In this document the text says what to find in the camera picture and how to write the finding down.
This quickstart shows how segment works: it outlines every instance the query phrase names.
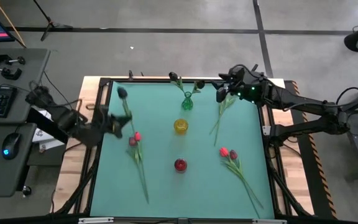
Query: computer mouse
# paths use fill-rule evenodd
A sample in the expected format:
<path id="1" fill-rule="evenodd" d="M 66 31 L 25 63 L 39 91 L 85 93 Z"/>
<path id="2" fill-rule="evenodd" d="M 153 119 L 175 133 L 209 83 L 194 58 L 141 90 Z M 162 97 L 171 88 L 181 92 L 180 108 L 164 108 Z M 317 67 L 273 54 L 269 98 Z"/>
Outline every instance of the computer mouse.
<path id="1" fill-rule="evenodd" d="M 10 160 L 17 156 L 17 153 L 19 153 L 20 138 L 21 135 L 19 133 L 11 133 L 5 137 L 1 149 L 4 159 Z"/>

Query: green glass vase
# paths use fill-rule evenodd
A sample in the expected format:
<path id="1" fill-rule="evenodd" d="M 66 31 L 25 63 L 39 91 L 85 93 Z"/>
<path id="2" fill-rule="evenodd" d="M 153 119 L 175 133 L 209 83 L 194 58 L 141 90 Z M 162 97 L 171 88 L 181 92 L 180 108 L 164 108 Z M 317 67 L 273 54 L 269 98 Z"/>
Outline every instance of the green glass vase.
<path id="1" fill-rule="evenodd" d="M 191 110 L 193 108 L 193 100 L 191 100 L 191 93 L 189 91 L 185 93 L 185 99 L 181 103 L 181 107 L 184 110 Z"/>

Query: concrete floor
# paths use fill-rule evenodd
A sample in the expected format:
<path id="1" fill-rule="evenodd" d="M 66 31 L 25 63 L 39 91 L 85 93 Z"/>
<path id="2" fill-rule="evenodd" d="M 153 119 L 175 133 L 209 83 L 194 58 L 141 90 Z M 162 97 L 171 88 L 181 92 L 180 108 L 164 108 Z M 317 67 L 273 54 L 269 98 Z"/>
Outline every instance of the concrete floor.
<path id="1" fill-rule="evenodd" d="M 252 0 L 40 0 L 57 22 L 75 27 L 257 29 Z M 17 26 L 44 26 L 30 0 L 0 0 Z M 358 25 L 358 0 L 259 0 L 264 29 L 351 30 Z M 0 20 L 7 24 L 0 13 Z M 135 74 L 216 76 L 236 63 L 265 71 L 258 34 L 42 33 L 21 32 L 28 47 L 52 50 L 47 72 L 70 100 L 87 75 Z M 358 53 L 347 50 L 341 35 L 266 35 L 273 76 L 294 80 L 301 94 L 334 101 L 343 89 L 358 86 Z M 20 47 L 17 43 L 0 47 Z M 54 92 L 57 101 L 63 100 Z M 358 221 L 358 181 L 345 175 L 358 169 L 346 136 L 315 134 L 339 219 Z M 0 199 L 0 218 L 48 212 L 55 170 L 36 170 L 29 198 Z"/>

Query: wooden table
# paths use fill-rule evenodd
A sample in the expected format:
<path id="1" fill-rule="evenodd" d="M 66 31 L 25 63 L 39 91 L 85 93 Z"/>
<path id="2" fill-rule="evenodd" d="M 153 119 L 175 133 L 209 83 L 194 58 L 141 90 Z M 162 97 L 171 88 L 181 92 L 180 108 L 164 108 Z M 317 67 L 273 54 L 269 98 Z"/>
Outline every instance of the wooden table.
<path id="1" fill-rule="evenodd" d="M 87 110 L 85 108 L 85 105 L 95 103 L 100 78 L 107 78 L 107 77 L 84 77 L 83 84 L 81 87 L 79 99 L 83 100 L 83 106 L 80 108 L 80 113 L 85 115 L 89 120 L 91 120 L 92 118 L 93 111 Z M 135 77 L 135 78 L 152 78 L 152 77 Z M 274 81 L 276 85 L 279 86 L 284 85 L 282 79 L 272 79 L 272 81 Z M 292 116 L 289 111 L 283 112 L 280 110 L 273 110 L 273 116 L 276 124 L 282 124 L 285 126 L 293 124 Z M 78 143 L 77 140 L 70 139 L 67 144 L 67 147 L 70 147 L 77 143 Z M 294 148 L 299 152 L 298 143 L 292 143 L 286 141 L 285 144 L 287 144 L 288 146 Z M 74 147 L 72 150 L 68 151 L 65 154 L 59 179 L 56 186 L 56 192 L 53 198 L 55 202 L 55 211 L 62 207 L 62 205 L 68 200 L 68 198 L 72 195 L 73 191 L 78 186 L 78 183 L 80 181 L 84 156 L 85 156 L 84 145 Z M 285 173 L 285 178 L 288 188 L 290 189 L 292 194 L 296 197 L 297 201 L 301 203 L 303 208 L 307 212 L 314 214 L 302 159 L 299 157 L 298 154 L 292 152 L 286 147 L 281 147 L 281 156 L 282 156 L 283 168 L 284 168 L 284 173 Z M 277 185 L 276 185 L 276 190 L 277 190 L 280 210 L 282 211 L 283 214 L 285 214 L 283 194 L 281 193 L 281 190 Z M 89 183 L 83 193 L 81 209 L 80 209 L 81 212 L 85 208 L 86 200 L 88 198 L 88 191 L 89 191 Z"/>

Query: teal table surface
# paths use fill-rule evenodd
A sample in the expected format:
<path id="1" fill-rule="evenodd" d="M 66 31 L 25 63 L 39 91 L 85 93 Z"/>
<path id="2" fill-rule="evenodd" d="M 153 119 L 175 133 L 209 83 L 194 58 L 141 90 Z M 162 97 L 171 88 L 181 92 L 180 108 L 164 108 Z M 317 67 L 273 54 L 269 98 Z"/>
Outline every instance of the teal table surface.
<path id="1" fill-rule="evenodd" d="M 192 83 L 183 85 L 185 91 L 193 88 Z M 221 162 L 219 149 L 226 147 L 238 153 L 245 178 L 263 205 L 254 201 L 259 218 L 274 218 L 255 105 L 237 99 L 221 118 L 214 146 L 215 132 L 209 132 L 219 113 L 212 85 L 206 84 L 201 93 L 194 94 L 193 109 L 184 111 L 183 92 L 172 84 L 114 82 L 109 111 L 117 115 L 124 115 L 117 95 L 119 86 L 128 92 L 134 126 L 142 135 L 149 203 L 136 163 L 126 152 L 134 134 L 128 124 L 122 129 L 122 139 L 104 136 L 92 217 L 258 218 L 243 183 Z M 182 136 L 173 128 L 179 118 L 189 124 Z M 185 173 L 174 168 L 178 158 L 187 161 Z"/>

